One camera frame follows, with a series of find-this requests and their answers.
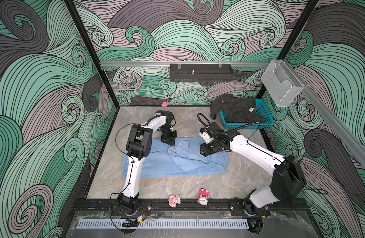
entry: blue fabric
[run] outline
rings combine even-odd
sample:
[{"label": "blue fabric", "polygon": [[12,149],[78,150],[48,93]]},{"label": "blue fabric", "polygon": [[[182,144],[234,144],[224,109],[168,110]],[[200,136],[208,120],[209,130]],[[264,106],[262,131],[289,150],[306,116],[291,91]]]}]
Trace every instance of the blue fabric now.
[{"label": "blue fabric", "polygon": [[[200,145],[205,143],[202,137],[176,138],[176,146],[170,146],[160,139],[152,139],[152,148],[145,158],[140,179],[198,176],[224,174],[230,159],[222,151],[204,157],[200,154]],[[126,178],[128,156],[124,155],[122,171]]]}]

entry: dark garment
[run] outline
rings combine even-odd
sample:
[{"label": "dark garment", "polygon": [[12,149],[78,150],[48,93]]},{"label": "dark garment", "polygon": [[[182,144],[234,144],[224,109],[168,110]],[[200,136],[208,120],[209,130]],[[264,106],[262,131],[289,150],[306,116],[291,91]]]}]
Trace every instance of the dark garment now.
[{"label": "dark garment", "polygon": [[227,115],[227,123],[251,123],[260,121],[264,123],[263,117],[255,114],[255,98],[235,98],[232,94],[222,94],[211,103],[210,117],[214,120],[219,111]]}]

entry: plastic laundry basket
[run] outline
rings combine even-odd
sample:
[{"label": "plastic laundry basket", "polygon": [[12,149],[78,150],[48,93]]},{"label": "plastic laundry basket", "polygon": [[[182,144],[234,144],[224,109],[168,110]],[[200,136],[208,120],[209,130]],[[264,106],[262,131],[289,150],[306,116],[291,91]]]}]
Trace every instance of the plastic laundry basket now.
[{"label": "plastic laundry basket", "polygon": [[[264,122],[265,123],[261,123],[261,126],[259,127],[259,129],[263,129],[266,126],[272,126],[274,124],[274,119],[272,119],[272,116],[270,114],[270,112],[267,109],[266,104],[261,100],[256,98],[255,99],[255,104],[256,104],[256,108],[255,108],[255,113],[258,116],[263,117]],[[227,123],[225,121],[225,118],[227,117],[222,111],[220,111],[221,113],[221,118],[222,118],[222,122],[224,124],[224,128],[225,129],[235,129],[237,127],[243,126],[246,123]],[[259,124],[255,124],[252,126],[248,126],[245,129],[252,129],[252,130],[256,130],[258,128]]]}]

